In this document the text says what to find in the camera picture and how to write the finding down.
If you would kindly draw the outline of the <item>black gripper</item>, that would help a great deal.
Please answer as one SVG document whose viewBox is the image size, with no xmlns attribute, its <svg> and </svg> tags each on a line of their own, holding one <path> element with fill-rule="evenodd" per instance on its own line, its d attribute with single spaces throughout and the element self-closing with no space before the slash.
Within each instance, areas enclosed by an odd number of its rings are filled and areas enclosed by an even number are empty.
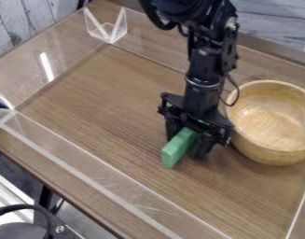
<svg viewBox="0 0 305 239">
<path fill-rule="evenodd" d="M 162 92 L 161 99 L 157 112 L 165 119 L 166 141 L 171 140 L 183 127 L 194 131 L 197 138 L 191 147 L 191 159 L 198 161 L 210 152 L 214 144 L 229 144 L 233 124 L 215 107 L 197 114 L 182 107 L 182 96 Z"/>
</svg>

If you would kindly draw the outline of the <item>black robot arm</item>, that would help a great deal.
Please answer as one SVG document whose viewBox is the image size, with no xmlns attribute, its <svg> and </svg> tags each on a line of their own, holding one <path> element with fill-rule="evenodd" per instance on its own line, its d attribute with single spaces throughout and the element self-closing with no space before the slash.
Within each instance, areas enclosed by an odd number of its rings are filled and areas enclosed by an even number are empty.
<svg viewBox="0 0 305 239">
<path fill-rule="evenodd" d="M 186 38 L 189 67 L 183 75 L 183 94 L 161 94 L 158 113 L 165 119 L 166 138 L 183 128 L 195 133 L 194 159 L 215 145 L 230 142 L 233 124 L 221 114 L 221 92 L 233 82 L 237 68 L 238 14 L 230 0 L 138 0 L 154 26 L 177 29 Z"/>
</svg>

